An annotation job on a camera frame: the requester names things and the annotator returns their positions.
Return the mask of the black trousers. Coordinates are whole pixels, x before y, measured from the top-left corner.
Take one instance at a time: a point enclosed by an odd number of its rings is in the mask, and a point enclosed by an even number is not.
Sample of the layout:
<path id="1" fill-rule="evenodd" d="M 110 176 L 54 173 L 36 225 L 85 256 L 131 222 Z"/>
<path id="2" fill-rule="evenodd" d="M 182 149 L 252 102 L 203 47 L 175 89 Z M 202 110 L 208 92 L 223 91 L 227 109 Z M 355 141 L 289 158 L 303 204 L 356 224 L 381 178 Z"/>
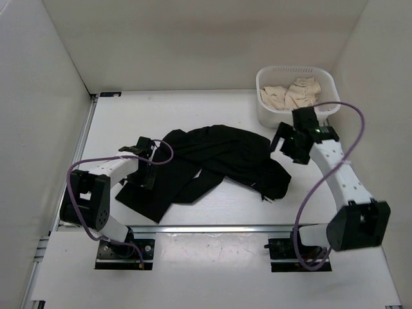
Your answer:
<path id="1" fill-rule="evenodd" d="M 256 133 L 214 125 L 164 137 L 155 152 L 152 189 L 127 182 L 116 201 L 158 223 L 173 203 L 192 204 L 224 178 L 250 187 L 264 200 L 283 198 L 292 177 L 270 157 L 270 140 Z"/>

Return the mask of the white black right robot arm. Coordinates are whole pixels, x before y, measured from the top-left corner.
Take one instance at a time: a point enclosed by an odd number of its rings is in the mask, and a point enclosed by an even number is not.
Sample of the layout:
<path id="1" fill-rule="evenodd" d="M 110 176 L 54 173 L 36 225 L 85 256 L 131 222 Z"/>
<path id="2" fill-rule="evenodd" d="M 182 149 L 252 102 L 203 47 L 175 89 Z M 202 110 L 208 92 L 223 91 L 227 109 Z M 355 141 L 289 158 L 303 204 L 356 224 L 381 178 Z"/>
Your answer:
<path id="1" fill-rule="evenodd" d="M 323 177 L 316 183 L 327 183 L 337 212 L 327 224 L 301 226 L 299 218 L 292 229 L 290 252 L 299 258 L 312 247 L 326 247 L 336 252 L 379 247 L 385 235 L 391 209 L 386 201 L 377 201 L 361 184 L 346 159 L 339 137 L 330 126 L 298 131 L 280 123 L 271 150 L 282 142 L 280 151 L 296 164 L 313 160 Z"/>

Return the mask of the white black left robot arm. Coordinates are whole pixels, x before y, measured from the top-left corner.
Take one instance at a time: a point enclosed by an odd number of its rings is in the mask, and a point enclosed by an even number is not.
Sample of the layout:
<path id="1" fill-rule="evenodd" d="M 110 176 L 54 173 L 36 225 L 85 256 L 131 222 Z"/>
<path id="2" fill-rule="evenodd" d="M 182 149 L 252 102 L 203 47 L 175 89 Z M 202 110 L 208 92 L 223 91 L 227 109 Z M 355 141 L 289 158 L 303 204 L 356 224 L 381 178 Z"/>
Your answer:
<path id="1" fill-rule="evenodd" d="M 113 250 L 127 258 L 135 250 L 129 228 L 110 215 L 111 189 L 130 174 L 147 173 L 155 143 L 124 146 L 113 157 L 101 158 L 97 167 L 70 171 L 70 183 L 64 193 L 60 209 L 63 222 L 82 226 L 92 239 L 113 242 Z"/>

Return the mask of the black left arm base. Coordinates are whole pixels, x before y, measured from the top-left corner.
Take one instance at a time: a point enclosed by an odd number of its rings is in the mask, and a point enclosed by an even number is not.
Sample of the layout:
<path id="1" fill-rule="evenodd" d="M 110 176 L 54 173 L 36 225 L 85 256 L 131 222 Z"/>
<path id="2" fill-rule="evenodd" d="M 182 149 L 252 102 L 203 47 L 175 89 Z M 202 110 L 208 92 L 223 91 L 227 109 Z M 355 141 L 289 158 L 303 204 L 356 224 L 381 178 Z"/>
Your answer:
<path id="1" fill-rule="evenodd" d="M 152 270 L 155 253 L 155 239 L 135 239 L 140 249 L 143 263 L 133 247 L 116 246 L 101 240 L 95 260 L 96 270 Z"/>

